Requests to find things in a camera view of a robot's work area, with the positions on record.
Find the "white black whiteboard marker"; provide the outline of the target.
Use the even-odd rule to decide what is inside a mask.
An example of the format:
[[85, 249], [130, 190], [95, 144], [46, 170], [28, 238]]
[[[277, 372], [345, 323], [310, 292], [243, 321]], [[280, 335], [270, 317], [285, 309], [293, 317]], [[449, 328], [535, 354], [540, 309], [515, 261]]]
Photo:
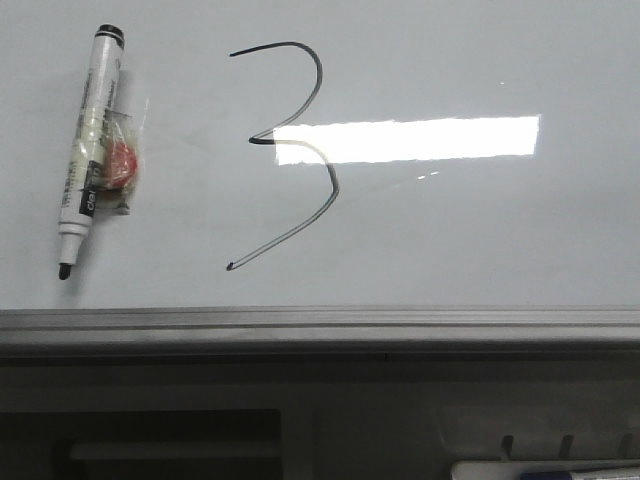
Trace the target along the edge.
[[99, 208], [127, 209], [137, 169], [126, 117], [114, 110], [125, 35], [112, 24], [94, 34], [58, 220], [58, 278], [70, 277]]

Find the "white whiteboard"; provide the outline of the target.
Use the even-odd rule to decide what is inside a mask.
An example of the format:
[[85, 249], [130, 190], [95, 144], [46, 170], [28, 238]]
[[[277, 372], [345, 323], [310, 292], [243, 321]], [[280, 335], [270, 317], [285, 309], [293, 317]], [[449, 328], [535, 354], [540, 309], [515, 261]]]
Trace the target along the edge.
[[[92, 37], [127, 215], [68, 280]], [[1, 354], [635, 350], [635, 1], [5, 1]]]

